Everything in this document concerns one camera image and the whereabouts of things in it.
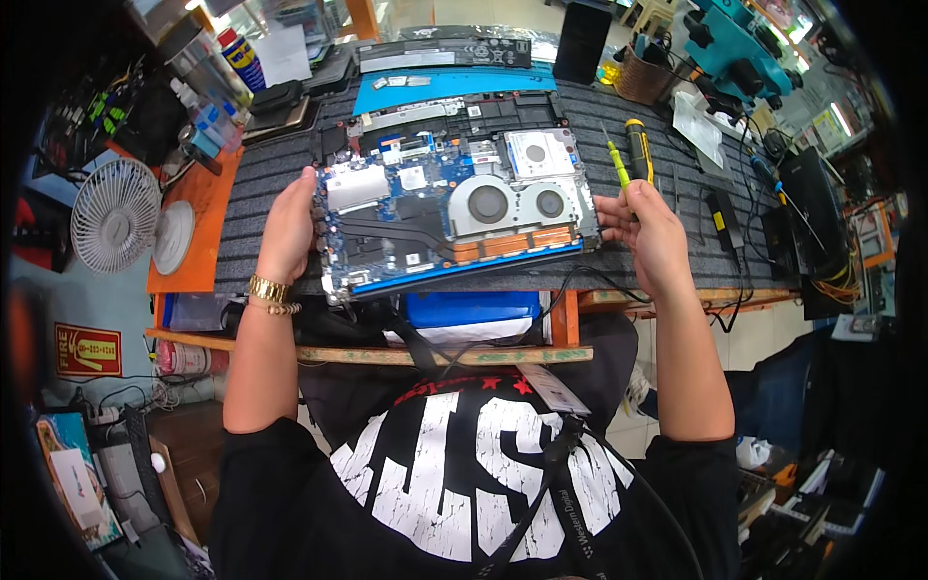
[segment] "black t-shirt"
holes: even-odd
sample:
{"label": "black t-shirt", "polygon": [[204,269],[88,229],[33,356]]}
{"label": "black t-shirt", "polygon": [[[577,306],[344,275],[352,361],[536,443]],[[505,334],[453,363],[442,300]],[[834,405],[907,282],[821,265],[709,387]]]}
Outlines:
{"label": "black t-shirt", "polygon": [[[561,430],[521,375],[421,383],[328,458],[290,419],[226,436],[209,542],[226,578],[472,578],[535,499]],[[655,437],[636,462],[686,532],[705,578],[738,570],[734,440]],[[593,437],[568,458],[610,578],[694,578],[641,482]],[[506,578],[584,575],[544,497]]]}

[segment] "fire extinguisher sign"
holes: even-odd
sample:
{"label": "fire extinguisher sign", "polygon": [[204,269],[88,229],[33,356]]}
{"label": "fire extinguisher sign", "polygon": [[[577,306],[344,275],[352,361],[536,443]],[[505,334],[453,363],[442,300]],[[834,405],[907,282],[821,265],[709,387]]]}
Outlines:
{"label": "fire extinguisher sign", "polygon": [[122,334],[116,330],[56,322],[55,355],[59,376],[122,376]]}

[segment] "white desk fan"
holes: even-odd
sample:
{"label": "white desk fan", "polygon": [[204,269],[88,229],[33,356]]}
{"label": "white desk fan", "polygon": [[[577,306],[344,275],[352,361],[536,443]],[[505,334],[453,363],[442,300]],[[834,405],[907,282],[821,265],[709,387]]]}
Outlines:
{"label": "white desk fan", "polygon": [[119,158],[100,165],[81,186],[71,213],[74,253],[99,274],[129,267],[154,241],[152,260],[164,275],[184,261],[194,212],[186,201],[159,216],[161,187],[145,163]]}

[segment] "yellow screwdriver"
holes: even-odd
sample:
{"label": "yellow screwdriver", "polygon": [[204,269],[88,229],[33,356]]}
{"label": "yellow screwdriver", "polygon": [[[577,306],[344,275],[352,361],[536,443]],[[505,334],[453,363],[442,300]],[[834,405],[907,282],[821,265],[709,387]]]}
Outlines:
{"label": "yellow screwdriver", "polygon": [[[622,189],[625,189],[632,180],[628,177],[628,171],[625,170],[625,164],[622,163],[619,150],[615,148],[615,144],[609,138],[609,134],[606,133],[606,125],[602,124],[602,121],[600,121],[599,126],[602,127],[602,134],[606,135],[606,146],[609,147],[609,156],[612,157],[612,164],[615,165],[615,172],[619,174],[619,183],[622,184]],[[635,212],[632,212],[632,220],[638,220]]]}

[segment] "lanyard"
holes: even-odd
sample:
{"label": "lanyard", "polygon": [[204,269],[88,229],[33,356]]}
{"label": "lanyard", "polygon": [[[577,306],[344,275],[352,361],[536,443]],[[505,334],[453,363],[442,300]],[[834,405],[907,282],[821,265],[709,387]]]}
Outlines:
{"label": "lanyard", "polygon": [[541,486],[538,489],[538,495],[535,496],[532,505],[519,519],[519,523],[512,530],[512,533],[490,554],[486,563],[474,575],[475,580],[495,580],[503,574],[506,564],[509,563],[509,559],[512,558],[516,547],[528,531],[529,525],[532,524],[532,520],[535,518],[538,508],[541,506],[541,501],[548,490],[551,490],[554,509],[564,531],[564,541],[570,547],[574,558],[583,567],[586,577],[607,580],[608,576],[602,566],[601,559],[593,548],[593,534],[589,532],[583,521],[580,504],[577,502],[570,472],[567,469],[567,457],[580,443],[582,430],[583,423],[580,419],[573,416],[564,417],[563,429],[554,438],[551,445],[545,447],[545,471],[542,476]]}

